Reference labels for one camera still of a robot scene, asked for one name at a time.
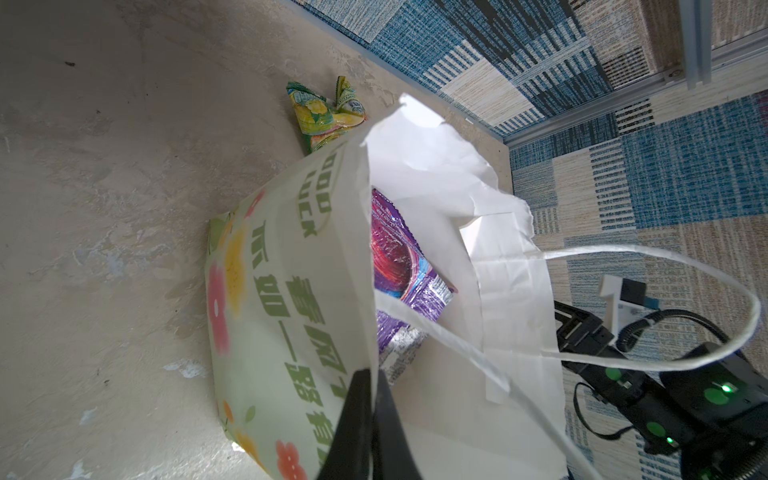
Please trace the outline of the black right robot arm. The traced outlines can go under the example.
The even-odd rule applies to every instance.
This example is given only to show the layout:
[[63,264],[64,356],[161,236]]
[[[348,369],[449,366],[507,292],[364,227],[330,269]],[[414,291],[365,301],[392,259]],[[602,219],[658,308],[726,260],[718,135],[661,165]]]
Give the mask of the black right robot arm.
[[[719,343],[728,336],[713,322],[682,309],[653,311],[612,335],[592,313],[558,302],[557,339],[564,353],[622,359],[652,326],[669,318],[691,320]],[[767,476],[767,379],[741,351],[706,366],[666,372],[568,362],[581,386],[614,406],[629,426],[601,439],[617,441],[635,430],[650,455],[679,454],[684,479],[764,479]]]

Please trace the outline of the purple candy bag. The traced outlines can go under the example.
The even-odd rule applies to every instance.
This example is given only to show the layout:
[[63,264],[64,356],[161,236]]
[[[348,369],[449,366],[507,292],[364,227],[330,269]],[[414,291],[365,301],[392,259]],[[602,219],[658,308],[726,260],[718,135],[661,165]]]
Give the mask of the purple candy bag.
[[[371,249],[375,289],[437,321],[457,290],[438,274],[400,212],[377,189],[372,190]],[[389,384],[410,366],[426,338],[417,328],[377,312],[379,364]]]

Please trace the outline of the green Fox's spring tea bag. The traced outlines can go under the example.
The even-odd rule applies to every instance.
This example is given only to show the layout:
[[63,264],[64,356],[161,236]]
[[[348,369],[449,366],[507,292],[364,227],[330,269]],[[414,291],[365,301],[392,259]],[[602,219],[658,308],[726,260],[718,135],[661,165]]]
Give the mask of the green Fox's spring tea bag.
[[287,84],[286,92],[309,153],[367,120],[365,107],[345,76],[337,78],[334,102],[295,81]]

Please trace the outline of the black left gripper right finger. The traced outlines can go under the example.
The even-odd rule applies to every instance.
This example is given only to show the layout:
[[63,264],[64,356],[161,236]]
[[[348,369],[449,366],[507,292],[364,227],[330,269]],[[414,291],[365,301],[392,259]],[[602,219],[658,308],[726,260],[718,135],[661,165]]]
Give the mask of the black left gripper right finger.
[[383,371],[378,372],[373,413],[373,479],[422,479]]

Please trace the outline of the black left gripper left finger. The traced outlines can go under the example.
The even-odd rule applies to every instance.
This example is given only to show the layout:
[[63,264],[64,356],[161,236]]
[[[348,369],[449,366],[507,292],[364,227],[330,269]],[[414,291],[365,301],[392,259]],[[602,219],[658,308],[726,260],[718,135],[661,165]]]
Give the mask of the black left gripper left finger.
[[366,480],[373,431],[371,371],[354,373],[335,436],[317,480]]

